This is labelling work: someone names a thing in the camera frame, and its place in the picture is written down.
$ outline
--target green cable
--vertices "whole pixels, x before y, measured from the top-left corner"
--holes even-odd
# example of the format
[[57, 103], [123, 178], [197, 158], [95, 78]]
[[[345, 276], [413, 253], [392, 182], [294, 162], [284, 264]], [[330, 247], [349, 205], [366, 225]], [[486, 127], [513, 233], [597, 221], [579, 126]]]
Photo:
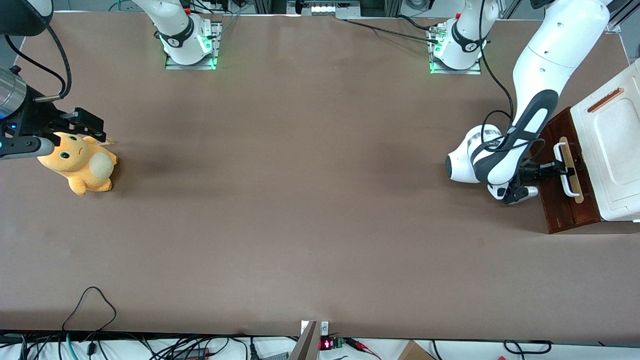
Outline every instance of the green cable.
[[76, 352], [74, 351], [74, 348], [71, 347], [71, 340], [69, 339], [69, 334], [67, 334], [67, 347], [69, 348], [69, 352], [71, 353], [71, 357], [73, 357], [74, 360], [79, 360], [78, 356], [76, 355]]

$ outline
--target yellow plush toy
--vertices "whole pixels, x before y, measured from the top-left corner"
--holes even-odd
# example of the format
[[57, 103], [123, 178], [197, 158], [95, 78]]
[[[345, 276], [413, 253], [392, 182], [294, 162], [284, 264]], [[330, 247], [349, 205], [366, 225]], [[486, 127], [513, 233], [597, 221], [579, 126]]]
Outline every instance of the yellow plush toy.
[[53, 153], [39, 156], [38, 160], [49, 169], [69, 180], [74, 193], [84, 196], [87, 190], [108, 192], [112, 189], [109, 176], [118, 158], [96, 145], [98, 140], [87, 136], [56, 133], [60, 137], [60, 146]]

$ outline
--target handle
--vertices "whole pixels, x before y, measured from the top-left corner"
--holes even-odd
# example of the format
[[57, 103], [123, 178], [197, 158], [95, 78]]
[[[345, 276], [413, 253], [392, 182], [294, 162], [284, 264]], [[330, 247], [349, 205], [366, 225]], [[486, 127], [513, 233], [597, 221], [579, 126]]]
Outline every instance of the handle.
[[[554, 145], [554, 155], [556, 155], [556, 160], [557, 161], [562, 161], [564, 163], [564, 160], [562, 159], [562, 152], [560, 151], [560, 147], [566, 145], [566, 143], [564, 142], [559, 142], [557, 144]], [[561, 175], [560, 176], [560, 181], [562, 181], [562, 189], [564, 190], [564, 194], [569, 196], [569, 197], [579, 197], [580, 194], [579, 193], [575, 193], [573, 191], [571, 191], [571, 186], [569, 185], [569, 177], [567, 177], [567, 175]]]

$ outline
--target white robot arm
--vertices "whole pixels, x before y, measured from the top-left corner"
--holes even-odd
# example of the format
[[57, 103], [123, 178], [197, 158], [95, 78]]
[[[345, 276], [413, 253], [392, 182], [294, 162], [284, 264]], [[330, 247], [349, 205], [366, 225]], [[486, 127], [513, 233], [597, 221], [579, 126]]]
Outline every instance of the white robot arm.
[[211, 21], [187, 13], [180, 0], [132, 0], [151, 18], [164, 51], [180, 65], [192, 65], [212, 51]]
[[556, 109], [573, 71], [600, 38], [609, 21], [611, 0], [555, 0], [516, 62], [513, 82], [517, 111], [502, 134], [493, 125], [471, 129], [446, 159], [448, 175], [464, 183], [487, 184], [507, 204], [537, 195], [517, 179], [523, 158]]
[[[482, 36], [479, 35], [478, 26], [481, 11]], [[433, 56], [452, 69], [470, 68], [478, 59], [480, 47], [498, 19], [498, 14], [496, 0], [489, 0], [484, 5], [481, 0], [465, 0], [465, 8], [460, 15], [445, 21], [442, 45], [436, 47]]]

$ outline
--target metal mounting plate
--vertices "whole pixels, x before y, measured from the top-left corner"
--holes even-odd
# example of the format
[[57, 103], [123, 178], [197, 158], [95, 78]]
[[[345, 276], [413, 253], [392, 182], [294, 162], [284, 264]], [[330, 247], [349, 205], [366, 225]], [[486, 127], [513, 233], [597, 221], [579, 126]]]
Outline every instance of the metal mounting plate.
[[[309, 320], [302, 320], [300, 322], [300, 334], [302, 335], [305, 332], [305, 329], [307, 328], [307, 325], [309, 324]], [[320, 335], [321, 336], [327, 336], [329, 335], [329, 322], [320, 322]]]
[[478, 54], [478, 59], [476, 59], [476, 62], [468, 69], [463, 69], [463, 70], [457, 70], [457, 69], [452, 69], [448, 66], [446, 66], [442, 60], [438, 59], [437, 57], [433, 56], [433, 53], [436, 51], [436, 48], [438, 46], [441, 46], [442, 44], [442, 39], [444, 38], [444, 33], [442, 31], [446, 31], [445, 30], [446, 26], [445, 24], [438, 24], [438, 30], [439, 32], [437, 33], [432, 33], [431, 31], [427, 31], [427, 38], [429, 39], [434, 39], [439, 41], [439, 43], [434, 44], [434, 43], [428, 43], [428, 49], [429, 49], [429, 73], [431, 74], [466, 74], [466, 75], [481, 75], [481, 70], [480, 70], [480, 54]]

